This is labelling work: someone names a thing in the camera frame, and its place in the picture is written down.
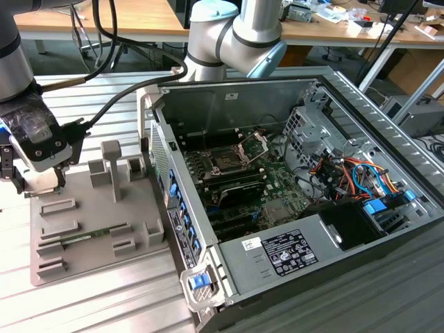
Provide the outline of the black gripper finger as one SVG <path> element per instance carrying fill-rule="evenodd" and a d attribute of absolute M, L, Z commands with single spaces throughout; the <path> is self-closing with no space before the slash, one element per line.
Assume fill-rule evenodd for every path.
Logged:
<path fill-rule="evenodd" d="M 58 165 L 58 166 L 55 166 L 53 169 L 54 169 L 56 178 L 58 180 L 58 186 L 61 188 L 65 187 L 65 185 L 66 185 L 65 167 L 63 167 L 62 165 Z"/>
<path fill-rule="evenodd" d="M 15 151 L 10 145 L 1 146 L 1 181 L 10 181 L 18 194 L 25 190 L 25 182 L 19 169 L 14 165 Z"/>

